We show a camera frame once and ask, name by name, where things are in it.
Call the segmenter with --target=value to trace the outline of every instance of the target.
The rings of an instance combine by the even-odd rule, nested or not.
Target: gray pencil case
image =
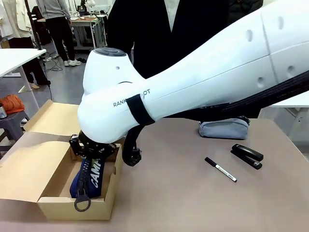
[[[248,135],[250,120],[245,116],[214,122],[200,122],[198,132],[202,137],[241,139]]]

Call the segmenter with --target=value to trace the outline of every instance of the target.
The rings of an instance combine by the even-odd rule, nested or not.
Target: person standing
[[[10,48],[33,48],[31,24],[23,0],[0,0],[0,31],[9,40]],[[39,88],[34,83],[33,73],[38,85],[49,85],[38,59],[23,64],[27,80],[33,89]]]
[[[226,28],[231,23],[231,4],[235,2],[234,7],[247,10],[248,1],[253,2],[116,0],[108,18],[107,44],[128,55],[134,45],[134,68],[142,77],[150,78],[176,64]],[[241,15],[236,15],[233,21],[239,18]],[[259,111],[248,110],[245,116],[255,118]]]
[[[70,25],[70,14],[65,0],[36,0],[42,16],[46,19],[46,25],[54,40],[56,49],[64,66],[78,66],[80,61],[75,59],[73,37]],[[67,47],[69,58],[64,49]]]

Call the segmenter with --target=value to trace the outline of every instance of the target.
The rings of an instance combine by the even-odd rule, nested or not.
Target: white sneakers
[[[68,67],[68,66],[78,66],[78,65],[81,65],[81,62],[78,61],[78,60],[66,60],[64,62],[64,66],[65,67]]]

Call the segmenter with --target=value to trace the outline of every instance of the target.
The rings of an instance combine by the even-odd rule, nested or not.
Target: desk leg
[[[93,31],[94,31],[94,33],[95,33],[95,41],[97,42],[97,46],[98,47],[101,47],[101,44],[102,44],[102,39],[100,40],[100,38],[99,38],[99,36],[98,35],[100,35],[100,32],[98,32],[98,25],[97,24],[95,24],[94,26],[93,26]]]
[[[93,48],[96,49],[96,42],[94,37],[94,28],[92,27],[92,24],[90,23],[90,29],[91,29],[91,36],[92,36],[92,42],[93,42]]]
[[[292,129],[289,133],[289,138],[290,138],[291,141],[293,141],[293,136],[295,135],[295,133],[300,128],[301,122],[306,117],[308,110],[309,110],[309,108],[300,108],[298,113],[296,114],[296,117],[295,117],[293,124],[292,124]]]
[[[279,112],[279,108],[276,108],[276,107],[266,107],[266,108],[261,109],[258,118],[265,118],[265,114],[267,110],[268,110],[267,118],[272,121],[275,121],[278,115],[278,112]]]
[[[23,67],[22,67],[22,66],[19,66],[18,71],[19,71],[19,73],[20,73],[21,78],[24,80],[24,85],[25,85],[25,87],[26,87],[27,92],[29,92],[29,94],[30,94],[31,100],[32,100],[32,102],[34,103],[35,108],[36,108],[37,110],[39,110],[38,102],[37,102],[37,100],[35,99],[35,96],[34,96],[33,91],[32,91],[32,89],[31,89],[31,87],[30,87],[30,85],[29,85],[29,82],[28,82],[28,80],[27,80],[27,78],[26,78],[26,74],[25,74],[25,72],[24,72]]]
[[[80,47],[81,47],[81,40],[80,40],[80,38],[79,38],[78,29],[77,29],[77,27],[73,27],[73,28],[74,28],[74,35],[75,35],[77,47],[80,48]]]
[[[102,25],[102,29],[103,29],[103,40],[104,40],[104,45],[106,45],[107,46],[107,41],[106,41],[106,31],[105,31],[105,27],[104,27],[105,25],[103,24]]]

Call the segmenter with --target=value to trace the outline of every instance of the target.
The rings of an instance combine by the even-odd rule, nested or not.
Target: white desk
[[[38,102],[36,101],[34,97],[34,94],[26,78],[22,65],[32,59],[37,58],[38,56],[44,54],[45,52],[46,52],[45,49],[37,50],[37,49],[31,49],[31,48],[0,49],[0,58],[1,58],[0,78],[2,78],[5,74],[11,71],[18,69],[22,79],[24,80],[24,85],[26,87],[26,90],[27,92],[30,93],[31,100],[37,109],[39,109]]]
[[[289,98],[287,100],[281,101],[279,103],[273,104],[270,107],[276,108],[276,110],[271,115],[272,120],[274,120],[278,115],[279,108],[285,108],[290,114],[295,117],[292,124],[292,129],[288,134],[289,138],[292,140],[292,137],[299,129],[302,120],[305,118],[306,114],[309,111],[309,91]],[[263,117],[265,110],[266,108],[261,110],[259,117]]]

